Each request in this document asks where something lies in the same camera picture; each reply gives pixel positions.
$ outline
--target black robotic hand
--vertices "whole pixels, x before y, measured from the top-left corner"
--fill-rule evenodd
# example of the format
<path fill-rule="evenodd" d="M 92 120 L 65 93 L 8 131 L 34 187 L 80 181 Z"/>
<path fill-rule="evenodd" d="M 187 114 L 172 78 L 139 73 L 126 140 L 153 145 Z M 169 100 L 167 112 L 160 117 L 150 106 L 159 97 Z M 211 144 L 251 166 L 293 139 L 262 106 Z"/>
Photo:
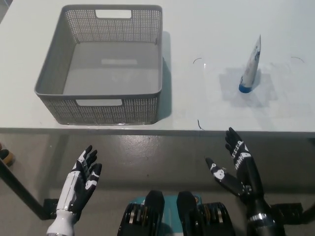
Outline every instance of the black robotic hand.
<path fill-rule="evenodd" d="M 74 175 L 78 173 L 78 179 L 74 185 L 76 197 L 71 200 L 68 210 L 78 216 L 95 191 L 102 170 L 102 164 L 94 164 L 97 159 L 97 150 L 91 151 L 92 145 L 79 156 L 70 172 Z"/>
<path fill-rule="evenodd" d="M 248 236 L 284 236 L 283 224 L 272 215 L 271 207 L 264 200 L 264 190 L 255 161 L 241 137 L 230 127 L 226 132 L 226 149 L 230 152 L 236 176 L 206 158 L 215 180 L 236 195 L 247 208 Z"/>
<path fill-rule="evenodd" d="M 208 167 L 215 180 L 243 203 L 250 199 L 263 198 L 264 191 L 255 161 L 241 137 L 232 129 L 226 132 L 226 149 L 230 152 L 236 169 L 236 177 L 226 173 L 210 158 L 206 158 Z"/>

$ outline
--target gray plastic basket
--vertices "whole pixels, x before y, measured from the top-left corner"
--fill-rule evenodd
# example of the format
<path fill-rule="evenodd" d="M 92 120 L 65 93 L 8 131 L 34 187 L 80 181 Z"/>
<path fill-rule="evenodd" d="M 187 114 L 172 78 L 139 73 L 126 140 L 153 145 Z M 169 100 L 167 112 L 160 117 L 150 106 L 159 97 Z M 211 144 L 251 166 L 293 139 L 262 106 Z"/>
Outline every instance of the gray plastic basket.
<path fill-rule="evenodd" d="M 159 6 L 65 6 L 35 92 L 60 124 L 154 123 L 161 40 Z"/>

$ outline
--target orange object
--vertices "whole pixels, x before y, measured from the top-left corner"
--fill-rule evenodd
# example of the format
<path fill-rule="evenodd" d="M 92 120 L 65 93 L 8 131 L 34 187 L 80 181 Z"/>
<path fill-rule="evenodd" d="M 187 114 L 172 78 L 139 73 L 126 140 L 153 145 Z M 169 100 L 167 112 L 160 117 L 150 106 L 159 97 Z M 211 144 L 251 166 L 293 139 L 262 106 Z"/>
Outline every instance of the orange object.
<path fill-rule="evenodd" d="M 13 154 L 7 149 L 0 150 L 0 158 L 7 165 L 13 161 Z"/>

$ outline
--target white robotic hand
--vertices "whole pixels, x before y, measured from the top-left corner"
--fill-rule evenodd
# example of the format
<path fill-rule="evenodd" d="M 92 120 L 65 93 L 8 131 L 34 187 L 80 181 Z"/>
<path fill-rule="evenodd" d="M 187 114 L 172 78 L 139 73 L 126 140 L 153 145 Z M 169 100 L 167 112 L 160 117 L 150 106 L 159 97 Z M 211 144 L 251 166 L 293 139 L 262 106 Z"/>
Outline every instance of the white robotic hand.
<path fill-rule="evenodd" d="M 73 226 L 93 194 L 102 169 L 99 163 L 91 166 L 97 159 L 97 150 L 91 150 L 92 146 L 89 146 L 80 155 L 68 174 L 59 197 L 57 218 L 48 228 L 47 236 L 74 235 Z"/>

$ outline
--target black metal bracket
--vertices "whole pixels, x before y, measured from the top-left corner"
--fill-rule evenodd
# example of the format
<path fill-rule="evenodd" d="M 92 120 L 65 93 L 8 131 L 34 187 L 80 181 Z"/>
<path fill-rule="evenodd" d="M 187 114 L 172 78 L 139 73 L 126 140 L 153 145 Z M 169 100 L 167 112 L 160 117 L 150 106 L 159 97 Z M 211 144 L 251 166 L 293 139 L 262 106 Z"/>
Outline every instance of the black metal bracket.
<path fill-rule="evenodd" d="M 270 205 L 272 215 L 283 225 L 308 224 L 315 220 L 315 204 L 303 210 L 301 203 Z"/>
<path fill-rule="evenodd" d="M 0 178 L 12 191 L 38 216 L 41 220 L 56 218 L 56 207 L 58 199 L 45 199 L 42 206 L 35 197 L 15 177 L 6 164 L 0 160 Z"/>

